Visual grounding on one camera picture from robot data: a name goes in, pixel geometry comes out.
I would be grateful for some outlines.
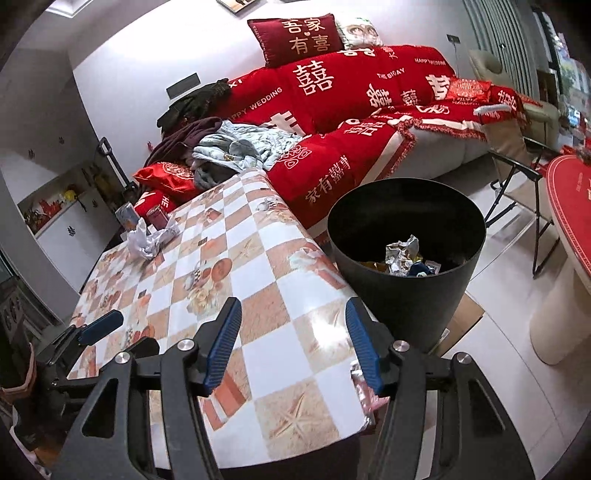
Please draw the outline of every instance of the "white table pedestal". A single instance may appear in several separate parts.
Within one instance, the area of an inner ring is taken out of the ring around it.
[[[591,335],[591,294],[567,259],[552,291],[530,323],[530,339],[540,360],[555,365]]]

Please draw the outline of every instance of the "red table cover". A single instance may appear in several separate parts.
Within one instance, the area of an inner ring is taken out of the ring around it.
[[[591,166],[575,155],[550,163],[546,178],[554,221],[591,277]]]

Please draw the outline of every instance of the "metal screw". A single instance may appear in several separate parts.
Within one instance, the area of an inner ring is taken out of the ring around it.
[[[131,355],[128,352],[119,352],[117,355],[115,355],[115,362],[118,364],[126,364],[129,362],[130,358]]]
[[[406,352],[408,351],[408,349],[410,348],[410,345],[408,344],[408,342],[405,342],[404,340],[396,340],[392,346],[394,347],[394,350],[396,350],[397,352]]]
[[[469,353],[460,352],[457,354],[457,361],[463,365],[467,365],[472,362],[472,357],[469,355]]]
[[[182,352],[187,352],[194,346],[195,342],[193,342],[190,338],[185,338],[185,340],[181,340],[179,343],[177,343],[177,348]]]

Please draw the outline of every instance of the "picture frame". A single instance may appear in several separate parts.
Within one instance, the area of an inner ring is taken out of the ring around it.
[[[242,12],[245,8],[258,3],[259,0],[217,0],[217,2],[236,15]]]

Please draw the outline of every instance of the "aluminum foil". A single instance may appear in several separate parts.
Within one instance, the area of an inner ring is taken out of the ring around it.
[[[396,242],[386,245],[386,264],[390,275],[405,277],[417,261],[418,238],[411,235],[406,242]]]
[[[357,391],[359,403],[361,403],[361,409],[365,414],[365,422],[363,424],[362,431],[375,426],[374,411],[378,408],[386,405],[390,401],[390,397],[380,398],[378,397],[373,389],[365,381],[361,366],[357,360],[351,362],[351,380]]]

